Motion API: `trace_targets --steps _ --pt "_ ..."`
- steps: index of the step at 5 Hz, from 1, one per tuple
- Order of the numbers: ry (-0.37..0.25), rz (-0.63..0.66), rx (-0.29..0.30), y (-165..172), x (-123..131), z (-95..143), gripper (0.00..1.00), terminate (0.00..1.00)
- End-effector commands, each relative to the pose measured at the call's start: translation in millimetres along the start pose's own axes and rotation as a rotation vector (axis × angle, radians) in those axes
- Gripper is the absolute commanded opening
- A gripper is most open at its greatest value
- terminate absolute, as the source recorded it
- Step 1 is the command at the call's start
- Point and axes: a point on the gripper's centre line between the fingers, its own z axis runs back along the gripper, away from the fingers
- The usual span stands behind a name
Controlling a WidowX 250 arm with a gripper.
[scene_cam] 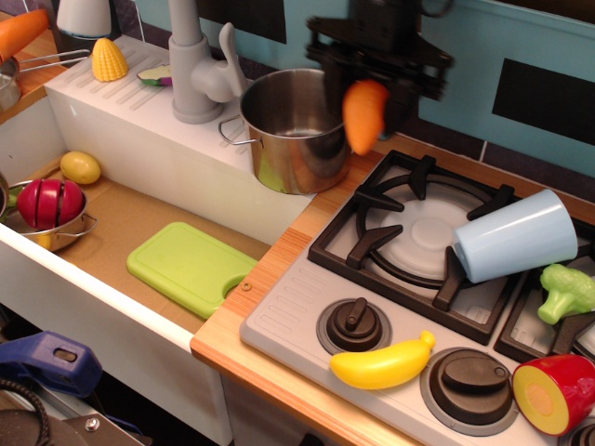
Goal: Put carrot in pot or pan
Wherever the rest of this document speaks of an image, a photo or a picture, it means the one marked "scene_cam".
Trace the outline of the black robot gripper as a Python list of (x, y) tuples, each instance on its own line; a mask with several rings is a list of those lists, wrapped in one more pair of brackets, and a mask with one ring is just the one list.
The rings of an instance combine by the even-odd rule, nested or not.
[(311, 17), (308, 59), (324, 72), (329, 112), (342, 120), (343, 101), (359, 79), (374, 79), (389, 91), (383, 132), (395, 133), (418, 95), (440, 99), (452, 56), (426, 41), (418, 31), (421, 19), (445, 16), (454, 3), (429, 12), (421, 1), (351, 1), (345, 19)]

